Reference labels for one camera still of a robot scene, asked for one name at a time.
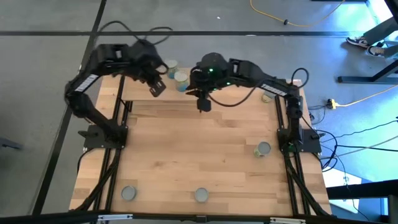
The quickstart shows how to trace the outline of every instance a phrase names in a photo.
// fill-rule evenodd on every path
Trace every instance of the sneaker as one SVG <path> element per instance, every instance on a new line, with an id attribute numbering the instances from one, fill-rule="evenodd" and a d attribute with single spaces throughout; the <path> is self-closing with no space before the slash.
<path id="1" fill-rule="evenodd" d="M 375 57 L 384 57 L 384 48 L 382 47 L 375 47 L 375 46 L 370 46 L 366 50 L 366 52 L 369 55 L 375 56 Z"/>
<path id="2" fill-rule="evenodd" d="M 368 48 L 369 44 L 368 42 L 365 40 L 365 37 L 347 37 L 347 42 L 353 45 L 357 45 L 360 47 L 364 47 L 364 48 Z"/>

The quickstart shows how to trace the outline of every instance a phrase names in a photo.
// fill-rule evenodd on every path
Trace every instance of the can lid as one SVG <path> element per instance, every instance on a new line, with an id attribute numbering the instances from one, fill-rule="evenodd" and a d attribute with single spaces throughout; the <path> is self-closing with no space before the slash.
<path id="1" fill-rule="evenodd" d="M 174 79 L 175 79 L 177 82 L 185 82 L 185 81 L 187 81 L 187 79 L 188 79 L 188 75 L 185 74 L 185 72 L 183 72 L 183 71 L 178 71 L 178 72 L 176 72 L 176 73 L 174 74 Z"/>
<path id="2" fill-rule="evenodd" d="M 258 151 L 261 154 L 266 155 L 271 151 L 271 146 L 268 142 L 260 142 L 260 144 L 258 145 Z"/>
<path id="3" fill-rule="evenodd" d="M 209 192 L 203 187 L 198 188 L 198 190 L 195 192 L 195 199 L 197 202 L 206 202 L 208 198 Z"/>
<path id="4" fill-rule="evenodd" d="M 131 186 L 125 186 L 122 189 L 122 198 L 124 200 L 130 201 L 132 199 L 134 199 L 134 197 L 136 196 L 137 190 L 134 187 Z"/>
<path id="5" fill-rule="evenodd" d="M 174 68 L 177 66 L 178 62 L 176 60 L 172 59 L 166 59 L 164 60 L 164 63 L 169 67 L 169 68 Z"/>

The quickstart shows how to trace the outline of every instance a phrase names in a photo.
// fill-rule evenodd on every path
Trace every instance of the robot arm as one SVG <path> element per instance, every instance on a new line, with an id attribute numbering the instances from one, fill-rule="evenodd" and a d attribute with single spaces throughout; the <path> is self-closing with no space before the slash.
<path id="1" fill-rule="evenodd" d="M 101 44 L 90 55 L 86 67 L 65 87 L 65 102 L 72 109 L 73 114 L 95 123 L 106 142 L 121 144 L 125 141 L 126 128 L 118 126 L 117 122 L 107 119 L 92 104 L 84 92 L 97 79 L 104 75 L 125 75 L 134 81 L 147 83 L 149 91 L 154 97 L 164 90 L 160 73 L 156 68 L 164 66 L 156 48 L 146 40 L 138 40 L 132 46 L 127 44 Z M 95 137 L 98 133 L 80 132 L 83 137 Z"/>
<path id="2" fill-rule="evenodd" d="M 291 144 L 302 144 L 302 128 L 299 121 L 303 115 L 303 98 L 300 96 L 299 87 L 264 73 L 250 61 L 230 59 L 227 62 L 218 53 L 205 55 L 191 70 L 190 85 L 187 88 L 191 91 L 187 94 L 198 97 L 198 109 L 207 112 L 211 110 L 209 93 L 230 85 L 261 88 L 283 97 L 287 103 L 286 113 L 289 119 L 289 134 L 286 140 Z"/>

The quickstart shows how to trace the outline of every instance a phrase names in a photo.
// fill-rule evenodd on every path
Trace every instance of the wooden tabletop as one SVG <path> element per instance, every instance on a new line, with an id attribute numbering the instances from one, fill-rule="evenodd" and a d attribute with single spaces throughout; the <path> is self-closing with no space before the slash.
<path id="1" fill-rule="evenodd" d="M 102 82 L 96 107 L 107 117 L 112 116 L 118 83 L 119 77 L 104 77 Z M 169 94 L 153 99 L 146 85 L 140 84 L 145 88 L 135 91 L 132 83 L 126 82 L 124 86 L 124 100 L 134 100 L 134 104 L 127 121 L 129 137 L 121 154 L 112 211 L 292 214 L 284 160 L 277 144 L 275 102 L 263 103 L 262 90 L 257 89 L 237 107 L 212 103 L 212 111 L 199 113 L 195 99 L 173 92 L 174 88 L 168 86 Z M 249 90 L 230 86 L 212 96 L 223 103 L 235 103 Z M 309 120 L 307 109 L 304 113 Z M 272 149 L 259 159 L 254 157 L 253 150 L 261 141 L 267 141 Z M 83 158 L 70 208 L 79 206 L 96 185 L 103 154 L 98 149 Z M 311 154 L 300 155 L 306 186 L 323 209 L 330 212 L 319 162 Z M 127 185 L 137 189 L 136 198 L 130 202 L 121 198 L 121 190 Z M 206 203 L 195 201 L 194 192 L 199 187 L 210 193 Z M 299 192 L 296 187 L 298 208 L 303 213 Z"/>

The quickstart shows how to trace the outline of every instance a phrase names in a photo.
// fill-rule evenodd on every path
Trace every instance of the gray floor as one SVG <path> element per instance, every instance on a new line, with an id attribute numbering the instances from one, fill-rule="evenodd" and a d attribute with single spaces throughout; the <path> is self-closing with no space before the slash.
<path id="1" fill-rule="evenodd" d="M 360 32 L 375 26 L 363 3 L 346 3 L 315 27 L 283 26 L 251 10 L 248 1 L 108 1 L 101 23 L 119 19 L 134 30 L 171 26 L 175 30 L 261 30 L 261 31 L 346 31 Z M 337 3 L 299 1 L 259 1 L 259 9 L 296 23 L 311 23 L 333 9 Z M 91 30 L 100 0 L 41 1 L 8 0 L 0 3 L 0 30 Z M 108 30 L 121 30 L 117 25 Z M 87 37 L 0 37 L 0 136 L 24 145 L 23 150 L 0 150 L 0 215 L 30 212 L 37 185 L 49 158 L 65 103 L 63 88 L 79 68 Z M 98 43 L 133 43 L 132 37 L 100 37 Z M 339 75 L 371 76 L 391 61 L 367 56 L 364 50 L 336 37 L 171 37 L 157 46 L 163 58 L 175 58 L 180 66 L 194 65 L 209 52 L 225 58 L 252 60 L 281 78 L 290 78 L 299 67 L 310 71 L 305 87 L 310 106 L 324 104 L 328 98 L 349 103 L 388 85 L 337 84 Z M 98 84 L 90 89 L 93 100 Z M 335 135 L 369 128 L 395 119 L 393 103 L 398 89 L 347 108 L 327 111 L 318 129 Z M 377 131 L 339 139 L 340 144 L 368 146 L 393 137 L 397 124 Z M 68 208 L 76 178 L 76 162 L 83 139 L 78 130 L 86 129 L 80 119 L 71 120 L 55 177 L 44 207 L 45 213 Z M 383 147 L 396 148 L 398 141 Z M 325 143 L 332 147 L 332 142 Z M 348 149 L 339 148 L 342 154 Z M 396 179 L 397 155 L 391 152 L 363 151 L 344 156 L 347 172 L 371 181 Z"/>

